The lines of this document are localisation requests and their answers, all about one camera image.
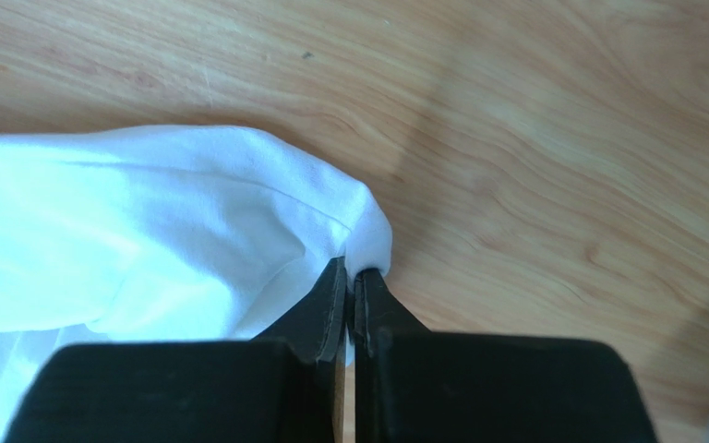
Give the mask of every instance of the black object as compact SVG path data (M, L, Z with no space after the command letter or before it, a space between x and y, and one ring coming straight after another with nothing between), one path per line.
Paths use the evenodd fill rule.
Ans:
M346 284L334 259L253 341L65 348L6 443L340 440L347 325L358 443L656 442L606 345L432 332L377 271Z

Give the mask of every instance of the black plastic part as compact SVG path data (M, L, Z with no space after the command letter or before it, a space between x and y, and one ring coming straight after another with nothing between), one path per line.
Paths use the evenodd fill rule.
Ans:
M604 344L384 330L376 347L371 442L656 442L631 371Z
M306 372L281 342L73 346L38 375L5 442L316 437L303 435Z
M376 269L365 270L354 281L354 432L357 443L377 441L379 401L372 341L380 329L400 330L413 334L429 333L423 323L404 307L388 290Z
M335 441L343 427L343 369L346 332L346 269L343 257L322 271L311 292L254 341L284 341L312 368L308 401L319 418L319 442Z

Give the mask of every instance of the wood grain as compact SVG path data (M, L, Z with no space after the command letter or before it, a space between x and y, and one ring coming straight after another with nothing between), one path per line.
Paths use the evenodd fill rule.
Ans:
M429 326L607 342L701 440L709 0L0 0L0 132L155 123L367 182Z

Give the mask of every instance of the wooden floor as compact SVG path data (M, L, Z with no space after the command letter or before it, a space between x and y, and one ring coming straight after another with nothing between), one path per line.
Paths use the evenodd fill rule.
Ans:
M157 123L365 181L430 327L605 341L701 441L709 0L0 0L0 132Z

